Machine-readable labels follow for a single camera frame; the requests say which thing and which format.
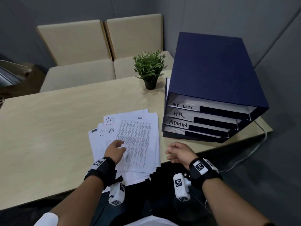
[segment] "potted plant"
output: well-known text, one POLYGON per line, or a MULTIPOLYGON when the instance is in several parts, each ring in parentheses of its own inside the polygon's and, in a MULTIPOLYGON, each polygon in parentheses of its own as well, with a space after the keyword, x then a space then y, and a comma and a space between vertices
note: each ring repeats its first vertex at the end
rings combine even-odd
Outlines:
POLYGON ((155 89, 158 77, 167 66, 164 66, 165 55, 160 55, 160 51, 154 53, 144 52, 141 55, 135 56, 134 70, 139 74, 136 76, 143 79, 146 89, 155 89))

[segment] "file organizer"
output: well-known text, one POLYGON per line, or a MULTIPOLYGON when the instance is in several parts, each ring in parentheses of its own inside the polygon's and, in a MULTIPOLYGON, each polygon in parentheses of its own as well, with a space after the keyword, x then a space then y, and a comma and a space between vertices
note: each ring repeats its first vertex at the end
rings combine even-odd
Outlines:
POLYGON ((269 105, 241 38, 180 32, 164 137, 223 143, 269 105))

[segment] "hand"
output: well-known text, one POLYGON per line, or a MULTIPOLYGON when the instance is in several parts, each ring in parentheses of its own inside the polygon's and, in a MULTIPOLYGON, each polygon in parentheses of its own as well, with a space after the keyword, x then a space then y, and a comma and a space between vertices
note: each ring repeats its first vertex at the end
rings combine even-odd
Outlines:
POLYGON ((105 157, 110 157, 115 164, 117 165, 120 160, 122 159, 123 153, 126 151, 125 147, 121 147, 121 145, 124 144, 122 140, 114 140, 106 149, 106 152, 104 153, 105 157))
POLYGON ((167 160, 171 160, 171 163, 182 163, 183 166, 189 170, 189 164, 192 160, 198 158, 197 154, 191 150, 186 144, 174 142, 168 145, 167 160))

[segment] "green leaves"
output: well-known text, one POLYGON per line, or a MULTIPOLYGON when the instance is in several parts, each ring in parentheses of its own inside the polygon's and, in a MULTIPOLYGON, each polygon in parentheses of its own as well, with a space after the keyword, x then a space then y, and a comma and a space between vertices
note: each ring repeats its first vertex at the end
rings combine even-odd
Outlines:
POLYGON ((164 66, 165 55, 160 55, 160 53, 160 50, 154 53, 144 52, 133 58, 135 61, 134 70, 139 74, 139 76, 136 76, 137 78, 147 82, 154 82, 163 75, 161 71, 167 66, 164 66))

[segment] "white shirt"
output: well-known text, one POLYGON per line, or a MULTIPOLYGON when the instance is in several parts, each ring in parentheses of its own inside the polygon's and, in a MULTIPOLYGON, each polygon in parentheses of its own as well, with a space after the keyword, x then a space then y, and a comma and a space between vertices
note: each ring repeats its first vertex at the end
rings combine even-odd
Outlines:
MULTIPOLYGON (((54 213, 45 213, 34 226, 57 226, 58 224, 58 216, 54 213)), ((127 224, 125 226, 178 226, 175 223, 172 223, 169 220, 156 217, 156 216, 148 216, 137 220, 133 223, 127 224)))

